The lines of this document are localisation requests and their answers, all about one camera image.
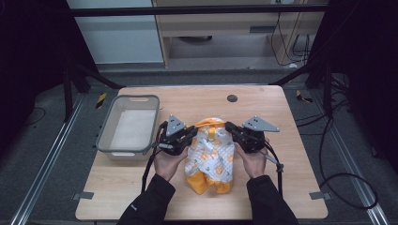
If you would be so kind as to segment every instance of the hand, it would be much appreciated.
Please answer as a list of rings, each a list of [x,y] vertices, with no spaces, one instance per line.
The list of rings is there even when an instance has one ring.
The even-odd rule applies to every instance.
[[[249,177],[252,179],[264,175],[267,161],[264,158],[263,154],[268,153],[267,148],[263,148],[260,150],[260,152],[262,152],[263,154],[260,152],[247,154],[243,151],[238,143],[234,142],[234,145],[237,153],[243,159],[243,166]]]
[[[156,174],[163,177],[166,181],[170,181],[176,174],[178,164],[187,156],[188,147],[186,147],[179,156],[171,156],[163,151],[160,151],[155,156],[154,160]]]

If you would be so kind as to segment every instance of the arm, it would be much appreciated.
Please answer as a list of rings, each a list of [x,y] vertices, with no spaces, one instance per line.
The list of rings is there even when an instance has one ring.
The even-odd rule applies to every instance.
[[[269,176],[249,180],[247,188],[252,203],[253,224],[299,224]]]
[[[159,152],[154,160],[156,173],[148,188],[126,208],[117,225],[162,224],[167,206],[176,192],[169,181],[176,174],[178,164],[187,155],[187,148],[179,156]]]
[[[249,199],[252,204],[253,224],[299,224],[296,216],[279,195],[269,176],[264,175],[267,161],[262,153],[246,154],[239,144],[235,143],[237,153],[243,159],[243,166],[251,178],[247,183]]]
[[[146,191],[126,208],[117,225],[161,224],[175,192],[168,181],[155,174]]]

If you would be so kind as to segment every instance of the clear plastic container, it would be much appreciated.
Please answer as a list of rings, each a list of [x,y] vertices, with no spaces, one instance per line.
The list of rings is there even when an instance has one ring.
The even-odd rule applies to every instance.
[[[98,149],[111,159],[148,159],[159,106],[156,96],[115,97],[97,139]]]

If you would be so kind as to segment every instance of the metal bracket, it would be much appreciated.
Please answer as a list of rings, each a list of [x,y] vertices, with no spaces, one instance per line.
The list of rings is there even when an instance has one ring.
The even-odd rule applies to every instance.
[[[173,134],[179,132],[181,129],[185,128],[185,123],[181,120],[177,119],[172,114],[169,116],[169,121],[167,123],[167,132],[166,136],[170,137]]]
[[[279,132],[279,128],[273,126],[269,122],[263,120],[262,118],[255,115],[250,118],[248,121],[243,123],[245,128],[249,128],[254,131],[270,131],[270,132]]]
[[[74,193],[72,196],[73,200],[80,200],[80,199],[93,199],[94,192],[82,192],[82,193]]]
[[[330,200],[330,199],[332,199],[330,193],[322,193],[321,191],[310,192],[310,197],[312,200],[318,200],[318,199]]]

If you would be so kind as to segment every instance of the wooden tabletop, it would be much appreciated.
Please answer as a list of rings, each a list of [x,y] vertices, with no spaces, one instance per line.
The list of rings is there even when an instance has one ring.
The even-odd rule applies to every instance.
[[[280,86],[162,86],[123,88],[119,95],[156,95],[161,101],[156,128],[170,114],[194,125],[208,117],[218,117],[238,126],[254,115],[260,116],[280,132],[266,132],[283,170],[283,197],[297,218],[325,218],[328,209],[323,199],[312,200],[310,192],[319,191],[314,172],[305,152],[295,121]],[[229,95],[237,96],[229,102]],[[91,200],[81,199],[76,210],[80,220],[117,220],[140,194],[145,161],[110,160],[98,152],[84,188],[94,192]],[[266,174],[277,185],[274,164],[268,162]],[[154,173],[152,166],[149,183]],[[181,219],[251,219],[252,210],[246,189],[249,180],[242,160],[234,156],[234,185],[227,194],[217,194],[210,187],[197,195],[185,180],[184,161],[171,184],[176,194],[171,200],[166,220]]]

